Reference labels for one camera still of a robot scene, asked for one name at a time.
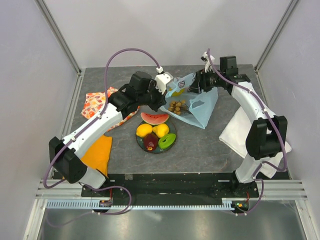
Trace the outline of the light blue plastic bag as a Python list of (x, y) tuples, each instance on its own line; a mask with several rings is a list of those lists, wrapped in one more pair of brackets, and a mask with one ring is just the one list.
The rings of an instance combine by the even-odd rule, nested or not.
[[(165, 95), (166, 104), (161, 106), (160, 110), (189, 125), (205, 129), (208, 125), (208, 122), (218, 100), (218, 89), (214, 87), (209, 92), (202, 92), (200, 94), (188, 92), (188, 87), (193, 82), (196, 82), (195, 72), (183, 77), (175, 77), (173, 81), (171, 81), (167, 85), (167, 94)], [(183, 88), (184, 93), (176, 97), (169, 97), (168, 88), (171, 86), (178, 86), (180, 88)], [(191, 114), (177, 115), (169, 112), (168, 108), (172, 101), (182, 100), (186, 102), (186, 105), (189, 107)]]

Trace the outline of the fake watermelon slice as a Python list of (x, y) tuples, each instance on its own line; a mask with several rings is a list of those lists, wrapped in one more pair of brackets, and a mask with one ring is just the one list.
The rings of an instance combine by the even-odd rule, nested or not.
[(170, 115), (167, 114), (167, 113), (162, 113), (162, 114), (150, 114), (150, 113), (146, 113), (146, 112), (142, 112), (140, 114), (142, 120), (149, 124), (149, 125), (152, 125), (152, 126), (155, 126), (155, 125), (160, 125), (160, 124), (163, 124), (165, 123)]

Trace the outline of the fake brown grape bunch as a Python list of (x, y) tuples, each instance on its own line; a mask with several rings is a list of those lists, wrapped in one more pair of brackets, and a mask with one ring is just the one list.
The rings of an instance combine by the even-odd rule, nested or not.
[(169, 104), (168, 111), (178, 116), (191, 114), (185, 100), (172, 101)]

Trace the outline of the yellow fake lemon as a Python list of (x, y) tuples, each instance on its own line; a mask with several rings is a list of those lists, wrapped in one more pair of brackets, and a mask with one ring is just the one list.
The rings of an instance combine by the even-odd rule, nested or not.
[(148, 134), (153, 132), (153, 126), (148, 123), (140, 124), (136, 129), (136, 135), (140, 138), (144, 138)]

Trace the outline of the fake red mango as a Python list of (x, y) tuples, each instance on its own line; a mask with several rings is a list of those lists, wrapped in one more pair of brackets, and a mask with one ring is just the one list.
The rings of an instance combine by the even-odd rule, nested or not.
[(143, 138), (143, 145), (149, 152), (153, 152), (158, 147), (159, 139), (154, 133), (147, 134)]

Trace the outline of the fake green kiwi slice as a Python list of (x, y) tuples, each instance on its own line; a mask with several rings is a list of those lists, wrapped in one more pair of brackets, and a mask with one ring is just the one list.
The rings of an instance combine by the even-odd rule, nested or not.
[(168, 133), (159, 139), (158, 146), (163, 150), (167, 149), (175, 142), (176, 137), (176, 134)]

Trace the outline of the fake yellow star fruit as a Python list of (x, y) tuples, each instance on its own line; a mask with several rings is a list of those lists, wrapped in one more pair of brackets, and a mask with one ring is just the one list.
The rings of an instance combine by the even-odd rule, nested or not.
[(178, 86), (170, 86), (168, 88), (168, 96), (169, 97), (177, 97), (177, 96), (180, 96), (181, 94), (183, 94), (185, 91), (184, 88), (180, 88)]

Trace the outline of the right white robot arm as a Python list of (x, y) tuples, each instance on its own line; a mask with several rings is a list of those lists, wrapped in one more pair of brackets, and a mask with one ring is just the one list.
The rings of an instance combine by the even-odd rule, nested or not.
[(259, 172), (271, 179), (276, 172), (286, 171), (288, 121), (270, 110), (257, 95), (249, 77), (239, 73), (234, 55), (221, 57), (220, 69), (216, 69), (214, 57), (207, 51), (201, 60), (205, 67), (195, 73), (192, 87), (204, 92), (223, 88), (240, 104), (251, 124), (245, 139), (247, 154), (229, 181), (230, 193), (240, 197), (247, 191), (246, 184), (254, 182)]

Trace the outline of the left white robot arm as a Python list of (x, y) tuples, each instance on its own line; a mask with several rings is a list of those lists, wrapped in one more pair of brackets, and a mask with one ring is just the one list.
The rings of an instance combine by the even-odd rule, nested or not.
[(139, 106), (157, 111), (166, 104), (167, 85), (173, 79), (168, 72), (149, 74), (137, 71), (129, 83), (112, 93), (103, 108), (74, 132), (49, 141), (50, 167), (55, 168), (70, 184), (82, 183), (92, 187), (99, 197), (110, 191), (107, 177), (101, 171), (87, 166), (82, 157), (108, 129), (135, 112)]

